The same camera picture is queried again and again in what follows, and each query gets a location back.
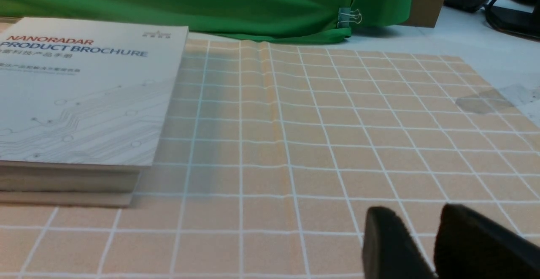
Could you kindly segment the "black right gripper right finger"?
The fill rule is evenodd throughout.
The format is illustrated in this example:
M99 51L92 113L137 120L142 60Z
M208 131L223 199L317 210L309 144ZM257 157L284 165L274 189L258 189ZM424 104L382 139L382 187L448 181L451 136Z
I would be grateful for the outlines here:
M540 249L462 204L446 204L435 239L440 279L538 279Z

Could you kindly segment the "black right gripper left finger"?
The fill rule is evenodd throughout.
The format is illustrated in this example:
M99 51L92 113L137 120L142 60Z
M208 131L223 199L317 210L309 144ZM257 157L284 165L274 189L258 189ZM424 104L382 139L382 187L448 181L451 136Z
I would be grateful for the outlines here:
M436 277L402 219L384 206L366 212L362 262L366 279Z

